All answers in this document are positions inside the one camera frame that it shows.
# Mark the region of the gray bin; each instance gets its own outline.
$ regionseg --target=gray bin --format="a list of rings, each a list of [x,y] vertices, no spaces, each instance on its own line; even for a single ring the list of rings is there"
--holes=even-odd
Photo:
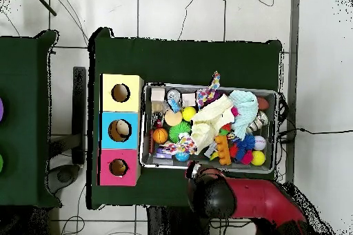
[[[250,91],[256,96],[265,98],[270,104],[269,108],[265,110],[269,123],[256,131],[254,135],[261,135],[267,141],[267,145],[263,150],[266,160],[262,166],[244,165],[241,163],[233,162],[231,165],[220,165],[218,158],[210,161],[208,157],[203,155],[207,150],[202,150],[199,155],[190,155],[190,158],[186,162],[177,161],[174,157],[172,159],[157,159],[150,156],[148,153],[149,134],[151,126],[152,106],[150,101],[151,88],[162,87],[165,88],[165,93],[170,89],[177,89],[180,93],[194,93],[196,90],[201,88],[207,88],[206,86],[193,86],[193,85],[179,85],[179,84],[160,84],[160,83],[146,83],[141,95],[144,105],[141,111],[141,138],[139,148],[139,159],[142,166],[145,167],[156,167],[156,168],[169,168],[169,169],[182,169],[185,170],[188,166],[188,162],[197,160],[204,165],[210,167],[216,167],[222,170],[230,172],[243,172],[243,173],[257,173],[257,174],[268,174],[276,167],[276,138],[277,138],[277,125],[278,125],[278,112],[279,112],[279,96],[277,92],[271,90],[255,90],[255,89],[240,89],[240,88],[225,88],[220,87],[218,91],[229,95],[233,90]]]

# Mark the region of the green table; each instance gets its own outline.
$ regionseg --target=green table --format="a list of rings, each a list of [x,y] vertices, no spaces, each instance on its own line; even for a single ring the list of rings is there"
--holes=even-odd
[[[222,86],[277,91],[281,49],[279,41],[115,39],[107,28],[98,29],[90,39],[88,151],[92,155],[89,153],[88,158],[92,160],[87,171],[88,207],[96,208],[103,203],[188,205],[183,170],[143,167],[135,187],[97,186],[100,74],[137,74],[145,82],[207,85],[217,70]],[[234,176],[273,179],[274,172],[265,176]]]
[[[0,205],[56,207],[46,189],[48,165],[48,51],[54,31],[36,38],[0,37]]]

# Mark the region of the cube box with hole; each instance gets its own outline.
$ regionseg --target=cube box with hole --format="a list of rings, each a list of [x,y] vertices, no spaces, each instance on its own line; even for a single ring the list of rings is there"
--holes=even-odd
[[[135,186],[143,80],[137,75],[101,75],[99,185]]]

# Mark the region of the yellow cube box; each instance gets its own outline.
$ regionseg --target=yellow cube box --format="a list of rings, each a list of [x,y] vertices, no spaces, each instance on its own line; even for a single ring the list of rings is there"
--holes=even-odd
[[[143,80],[138,75],[102,74],[104,112],[139,112]]]

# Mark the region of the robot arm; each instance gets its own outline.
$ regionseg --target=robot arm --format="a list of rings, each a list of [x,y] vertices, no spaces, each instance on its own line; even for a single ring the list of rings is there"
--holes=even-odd
[[[186,171],[190,207],[204,218],[250,218],[258,234],[313,235],[299,206],[276,183],[228,178],[195,162]]]

